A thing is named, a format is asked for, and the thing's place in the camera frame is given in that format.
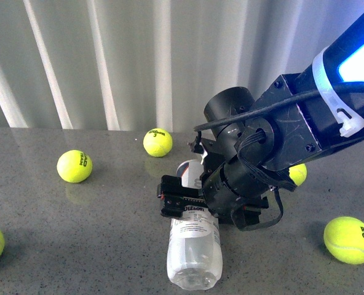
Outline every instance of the plastic water bottle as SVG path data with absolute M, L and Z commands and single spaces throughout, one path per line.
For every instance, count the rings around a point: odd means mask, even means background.
M 198 160 L 182 163 L 176 175 L 182 185 L 201 188 L 203 166 Z M 180 220 L 172 219 L 167 253 L 167 274 L 182 289 L 206 290 L 220 279 L 223 258 L 219 225 L 207 208 L 186 206 Z

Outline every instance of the wire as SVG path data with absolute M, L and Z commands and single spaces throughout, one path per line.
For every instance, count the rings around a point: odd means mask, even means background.
M 281 218 L 283 217 L 284 209 L 283 209 L 282 200 L 280 199 L 280 194 L 279 194 L 278 187 L 274 188 L 274 194 L 275 194 L 275 201 L 278 204 L 279 211 L 280 211 L 278 217 L 276 217 L 273 220 L 262 222 L 262 223 L 257 223 L 257 224 L 252 224 L 252 225 L 245 225 L 245 227 L 239 228 L 239 230 L 241 230 L 243 232 L 246 232 L 246 231 L 250 231 L 250 230 L 264 229 L 264 228 L 267 228 L 267 227 L 270 227 L 270 226 L 274 226 L 275 224 L 277 224 L 281 220 Z M 231 211 L 231 219 L 233 221 L 235 220 L 234 211 Z
M 242 163 L 244 169 L 251 175 L 254 176 L 258 181 L 261 181 L 262 183 L 268 184 L 269 186 L 276 186 L 282 189 L 286 189 L 288 191 L 293 192 L 297 186 L 296 184 L 291 180 L 290 177 L 286 176 L 285 173 L 275 173 L 276 176 L 278 176 L 280 179 L 275 179 L 273 176 L 270 175 L 270 173 L 274 173 L 273 171 L 267 171 L 262 170 L 256 166 L 254 166 L 252 163 L 250 163 L 245 156 L 245 150 L 248 148 L 251 144 L 257 143 L 260 140 L 265 140 L 266 134 L 263 130 L 260 130 L 256 133 L 253 133 L 252 135 L 246 137 L 238 147 L 237 151 L 237 157 L 239 161 Z
M 364 93 L 364 82 L 342 82 L 338 84 L 334 84 L 333 88 L 336 93 Z M 194 127 L 194 131 L 202 131 L 202 130 L 208 130 L 215 127 L 232 124 L 238 121 L 252 119 L 255 117 L 259 117 L 265 114 L 268 114 L 269 112 L 282 108 L 284 106 L 287 106 L 292 103 L 300 103 L 305 100 L 309 100 L 311 98 L 317 98 L 320 97 L 320 92 L 318 90 L 312 90 L 307 92 L 301 92 L 298 94 L 295 94 L 293 96 L 290 96 L 288 98 L 285 98 L 282 101 L 279 101 L 277 103 L 274 103 L 270 106 L 265 106 L 263 108 L 254 109 L 252 111 L 244 112 L 242 114 L 234 115 L 225 119 L 220 119 L 216 121 L 212 121 L 209 123 L 201 124 L 196 127 Z

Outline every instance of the table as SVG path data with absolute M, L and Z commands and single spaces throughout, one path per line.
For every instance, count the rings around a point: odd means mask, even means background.
M 163 174 L 195 159 L 194 133 L 174 133 L 169 155 L 144 151 L 144 132 L 0 128 L 0 294 L 187 294 L 167 278 L 170 221 L 159 214 Z M 91 176 L 64 182 L 57 160 L 80 149 Z M 308 179 L 282 191 L 277 225 L 221 225 L 223 275 L 206 294 L 364 294 L 364 265 L 325 249 L 328 221 L 364 221 L 364 142 L 309 162 Z M 277 215 L 271 208 L 263 219 Z M 191 294 L 203 294 L 203 291 Z

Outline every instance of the curtain fold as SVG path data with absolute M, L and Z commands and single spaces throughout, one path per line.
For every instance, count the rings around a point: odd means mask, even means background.
M 300 73 L 364 0 L 0 1 L 0 126 L 189 132 Z

